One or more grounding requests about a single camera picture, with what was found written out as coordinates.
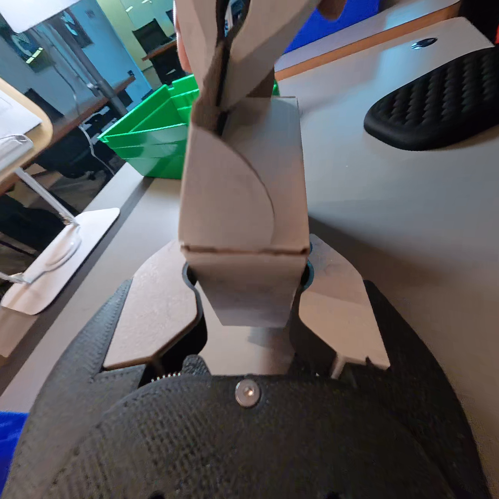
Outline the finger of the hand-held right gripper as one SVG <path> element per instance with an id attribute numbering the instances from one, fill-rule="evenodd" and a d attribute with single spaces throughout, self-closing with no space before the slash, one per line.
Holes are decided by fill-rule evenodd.
<path id="1" fill-rule="evenodd" d="M 175 1 L 192 74 L 200 90 L 221 94 L 225 1 Z"/>
<path id="2" fill-rule="evenodd" d="M 265 80 L 318 4 L 250 1 L 245 19 L 225 41 L 218 107 L 231 109 Z"/>

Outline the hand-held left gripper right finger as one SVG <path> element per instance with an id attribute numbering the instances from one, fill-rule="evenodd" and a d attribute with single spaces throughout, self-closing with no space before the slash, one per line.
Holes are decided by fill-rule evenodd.
<path id="1" fill-rule="evenodd" d="M 315 234 L 293 303 L 291 344 L 313 375 L 339 379 L 348 364 L 390 367 L 360 273 Z"/>

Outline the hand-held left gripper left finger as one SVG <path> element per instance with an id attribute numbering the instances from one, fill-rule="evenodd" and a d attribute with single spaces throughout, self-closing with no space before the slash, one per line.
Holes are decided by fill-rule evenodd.
<path id="1" fill-rule="evenodd" d="M 103 369 L 145 365 L 153 373 L 181 371 L 199 354 L 208 331 L 196 277 L 180 243 L 172 240 L 135 272 Z"/>

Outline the green plastic bin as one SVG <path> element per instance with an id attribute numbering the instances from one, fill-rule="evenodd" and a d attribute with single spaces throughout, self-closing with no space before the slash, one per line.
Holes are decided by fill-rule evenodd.
<path id="1" fill-rule="evenodd" d="M 143 177 L 181 180 L 191 108 L 198 96 L 194 75 L 163 85 L 99 140 Z"/>

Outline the white cardboard mailer box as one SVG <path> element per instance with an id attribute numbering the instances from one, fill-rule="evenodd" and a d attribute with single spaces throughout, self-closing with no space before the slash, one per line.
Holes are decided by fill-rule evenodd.
<path id="1" fill-rule="evenodd" d="M 219 135 L 224 48 L 191 112 L 178 239 L 222 325 L 282 328 L 310 246 L 298 103 L 244 97 Z"/>

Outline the blue plastic bin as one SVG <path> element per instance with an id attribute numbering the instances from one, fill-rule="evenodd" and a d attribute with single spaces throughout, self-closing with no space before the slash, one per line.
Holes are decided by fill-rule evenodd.
<path id="1" fill-rule="evenodd" d="M 1 493 L 28 413 L 1 411 Z"/>
<path id="2" fill-rule="evenodd" d="M 380 1 L 346 1 L 343 11 L 335 20 L 327 20 L 315 9 L 284 54 L 378 14 L 379 6 Z"/>

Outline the grey desk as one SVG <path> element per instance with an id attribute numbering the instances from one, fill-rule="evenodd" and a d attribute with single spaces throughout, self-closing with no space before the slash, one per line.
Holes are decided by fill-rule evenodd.
<path id="1" fill-rule="evenodd" d="M 415 41 L 438 38 L 411 49 Z M 453 18 L 283 80 L 300 104 L 310 230 L 372 281 L 431 349 L 498 481 L 498 131 L 408 152 L 364 132 L 379 98 L 489 41 Z M 124 165 L 88 206 L 121 216 L 39 317 L 8 311 L 1 411 L 27 413 L 53 365 L 116 288 L 177 235 L 178 181 Z"/>

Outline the person's right hand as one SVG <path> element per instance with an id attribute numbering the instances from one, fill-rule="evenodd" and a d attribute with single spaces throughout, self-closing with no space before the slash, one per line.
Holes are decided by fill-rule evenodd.
<path id="1" fill-rule="evenodd" d="M 179 23 L 179 18 L 178 18 L 178 13 L 177 13 L 177 7 L 176 3 L 173 2 L 173 24 L 175 28 L 175 33 L 176 33 L 176 41 L 177 41 L 177 53 L 178 53 L 178 58 L 180 65 L 184 72 L 186 73 L 192 73 L 190 61 L 185 49 L 184 41 L 182 38 L 181 34 L 181 29 L 180 29 L 180 23 Z"/>

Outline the wood-edged grey table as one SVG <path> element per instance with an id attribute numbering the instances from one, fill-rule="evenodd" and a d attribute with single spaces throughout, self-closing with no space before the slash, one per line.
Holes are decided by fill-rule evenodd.
<path id="1" fill-rule="evenodd" d="M 457 17 L 461 1 L 382 1 L 378 14 L 290 53 L 275 65 L 278 82 Z"/>

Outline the black office chair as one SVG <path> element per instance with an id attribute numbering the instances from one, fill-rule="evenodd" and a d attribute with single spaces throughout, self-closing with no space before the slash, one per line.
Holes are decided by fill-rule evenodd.
<path id="1" fill-rule="evenodd" d="M 104 172 L 109 181 L 116 172 L 100 159 L 86 132 L 80 127 L 71 130 L 53 146 L 44 150 L 35 159 L 35 163 L 47 171 L 59 172 L 63 177 L 78 179 L 87 174 L 95 179 L 95 174 Z"/>

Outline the black wrist rest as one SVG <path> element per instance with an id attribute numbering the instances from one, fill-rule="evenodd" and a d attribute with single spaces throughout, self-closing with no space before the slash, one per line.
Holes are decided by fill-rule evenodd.
<path id="1" fill-rule="evenodd" d="M 498 125 L 498 46 L 464 54 L 392 91 L 364 117 L 365 131 L 392 147 L 429 151 Z"/>

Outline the printed instruction sheet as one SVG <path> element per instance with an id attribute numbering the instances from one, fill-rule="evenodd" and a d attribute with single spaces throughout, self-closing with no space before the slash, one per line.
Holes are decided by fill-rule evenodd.
<path id="1" fill-rule="evenodd" d="M 1 138 L 25 135 L 42 123 L 42 119 L 1 91 Z"/>

